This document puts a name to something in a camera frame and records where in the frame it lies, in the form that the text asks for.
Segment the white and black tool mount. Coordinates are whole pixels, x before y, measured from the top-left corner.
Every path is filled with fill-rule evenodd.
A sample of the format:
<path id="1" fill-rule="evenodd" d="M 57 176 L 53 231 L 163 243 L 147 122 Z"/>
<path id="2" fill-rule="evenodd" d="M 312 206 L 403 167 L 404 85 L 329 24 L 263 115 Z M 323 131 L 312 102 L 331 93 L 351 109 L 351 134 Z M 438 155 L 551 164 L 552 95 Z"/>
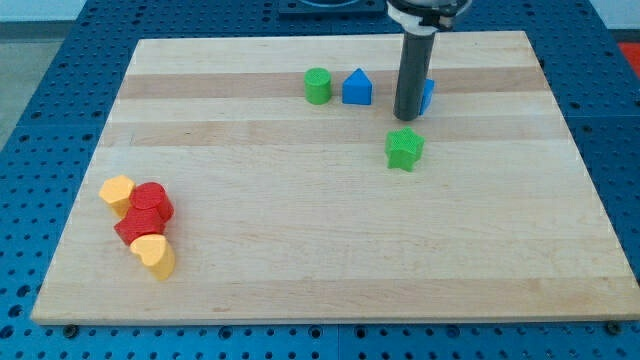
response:
<path id="1" fill-rule="evenodd" d="M 387 0 L 387 13 L 405 32 L 432 35 L 450 31 L 472 0 Z"/>

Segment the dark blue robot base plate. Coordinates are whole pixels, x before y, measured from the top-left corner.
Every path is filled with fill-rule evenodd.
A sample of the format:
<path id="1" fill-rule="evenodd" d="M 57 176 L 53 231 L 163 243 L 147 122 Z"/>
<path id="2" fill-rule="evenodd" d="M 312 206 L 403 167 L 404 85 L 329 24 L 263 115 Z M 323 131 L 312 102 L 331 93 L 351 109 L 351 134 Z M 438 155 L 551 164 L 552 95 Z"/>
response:
<path id="1" fill-rule="evenodd" d="M 279 0 L 281 18 L 304 16 L 339 17 L 347 15 L 385 15 L 385 0 Z"/>

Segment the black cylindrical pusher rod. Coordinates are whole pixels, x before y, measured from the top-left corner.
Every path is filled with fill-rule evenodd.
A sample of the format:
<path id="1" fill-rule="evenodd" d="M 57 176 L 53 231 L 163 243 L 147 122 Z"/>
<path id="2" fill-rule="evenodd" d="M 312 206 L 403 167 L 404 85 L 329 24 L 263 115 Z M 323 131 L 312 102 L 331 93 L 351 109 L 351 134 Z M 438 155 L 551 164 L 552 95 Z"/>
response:
<path id="1" fill-rule="evenodd" d="M 413 121 L 420 114 L 434 41 L 434 33 L 404 33 L 394 102 L 394 115 L 399 120 Z"/>

